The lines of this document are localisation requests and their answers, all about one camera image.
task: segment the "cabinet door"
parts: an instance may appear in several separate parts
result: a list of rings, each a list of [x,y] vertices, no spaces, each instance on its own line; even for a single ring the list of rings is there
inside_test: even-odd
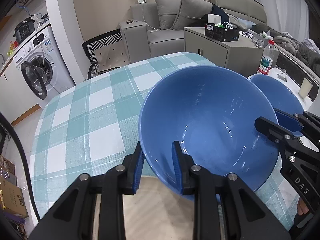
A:
[[[16,67],[10,64],[5,72],[8,81],[12,85],[12,93],[15,98],[19,100],[19,113],[22,115],[38,103],[38,97],[32,92],[24,80],[20,65]]]
[[[4,71],[0,77],[0,111],[8,122],[12,123],[21,115],[19,109],[20,106],[14,94],[13,85],[8,80],[6,71]]]

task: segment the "human hand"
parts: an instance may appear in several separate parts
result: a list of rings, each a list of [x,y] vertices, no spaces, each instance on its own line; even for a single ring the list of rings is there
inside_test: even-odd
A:
[[[309,209],[308,209],[307,205],[305,204],[305,202],[302,200],[302,198],[299,198],[297,209],[298,209],[297,213],[299,216],[309,212]]]

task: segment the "sofa armrest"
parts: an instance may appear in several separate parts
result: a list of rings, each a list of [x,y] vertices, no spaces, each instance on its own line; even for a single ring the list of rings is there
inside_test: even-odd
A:
[[[151,58],[147,25],[145,22],[120,22],[120,31],[130,63]]]

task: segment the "plaid tablecloth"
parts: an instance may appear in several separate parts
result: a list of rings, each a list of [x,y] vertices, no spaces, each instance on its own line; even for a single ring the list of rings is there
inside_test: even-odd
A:
[[[81,174],[107,172],[133,153],[141,105],[167,74],[193,65],[213,65],[198,54],[151,58],[92,78],[53,98],[43,109],[30,158],[36,205],[42,217]],[[298,196],[280,174],[281,159],[257,195],[289,229]],[[147,162],[143,175],[154,176]]]

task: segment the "bowl rim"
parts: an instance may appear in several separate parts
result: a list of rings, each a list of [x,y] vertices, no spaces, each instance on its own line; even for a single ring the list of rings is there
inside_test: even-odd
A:
[[[143,152],[143,155],[145,156],[145,159],[147,160],[151,170],[156,174],[156,176],[161,180],[162,183],[164,183],[168,188],[170,188],[173,192],[177,193],[178,195],[181,195],[180,192],[175,188],[175,187],[172,187],[170,185],[170,183],[167,182],[167,180],[162,176],[160,175],[156,170],[155,168],[153,167],[153,165],[151,165],[151,159],[150,157],[146,154],[146,148],[144,146],[144,143],[143,141],[141,140],[142,136],[141,136],[141,117],[142,117],[142,113],[143,113],[143,109],[144,109],[144,106],[145,106],[145,103],[146,101],[148,100],[150,94],[152,93],[152,91],[157,87],[157,85],[161,82],[163,82],[164,79],[172,76],[172,75],[177,75],[177,73],[179,72],[182,72],[182,71],[187,71],[188,69],[191,69],[191,68],[207,68],[207,69],[211,69],[211,68],[219,68],[221,69],[222,71],[226,71],[226,72],[232,72],[232,73],[235,73],[236,75],[240,76],[241,78],[243,78],[244,80],[246,80],[245,82],[250,82],[250,84],[252,84],[258,91],[260,91],[260,93],[264,96],[264,98],[267,100],[267,102],[269,103],[273,113],[274,113],[274,116],[276,118],[276,124],[279,124],[278,122],[278,118],[276,116],[276,112],[274,111],[273,109],[273,106],[271,105],[269,99],[266,97],[266,95],[261,91],[261,89],[259,87],[257,87],[256,84],[254,84],[253,82],[251,82],[249,79],[247,79],[246,77],[244,77],[243,75],[231,70],[231,69],[228,69],[228,68],[223,68],[223,67],[219,67],[219,66],[212,66],[212,65],[194,65],[194,66],[188,66],[188,67],[184,67],[184,68],[180,68],[180,69],[177,69],[171,73],[169,73],[168,75],[164,76],[163,78],[161,78],[149,91],[148,95],[146,96],[146,98],[144,99],[143,101],[143,104],[141,106],[141,109],[140,109],[140,113],[139,113],[139,121],[138,121],[138,135],[139,135],[139,141],[140,141],[140,145],[141,145],[141,149],[142,149],[142,152]],[[268,177],[256,188],[254,189],[253,191],[257,191],[266,181],[267,179],[270,177],[271,173],[273,172],[274,170],[274,167],[276,166],[276,162],[278,160],[278,156],[277,158],[275,158],[275,163],[273,164],[273,169],[272,171],[270,172],[270,174],[268,175]]]
[[[263,77],[263,78],[267,78],[267,79],[269,79],[269,80],[270,80],[270,78],[272,78],[274,81],[279,82],[279,84],[281,84],[280,86],[285,87],[287,90],[289,90],[289,91],[294,95],[294,98],[295,98],[296,101],[299,103],[299,106],[301,106],[301,109],[302,109],[301,113],[303,113],[304,109],[303,109],[303,107],[302,107],[299,99],[298,99],[298,98],[296,97],[296,95],[291,91],[290,88],[288,88],[285,84],[281,83],[279,80],[277,80],[277,79],[275,79],[275,78],[273,78],[273,77],[270,77],[270,76],[268,76],[268,75],[264,75],[264,74],[259,74],[259,73],[257,73],[257,74],[252,75],[252,76],[250,77],[249,81],[251,81],[252,78],[255,79],[256,77],[259,77],[259,76],[260,76],[260,77]]]

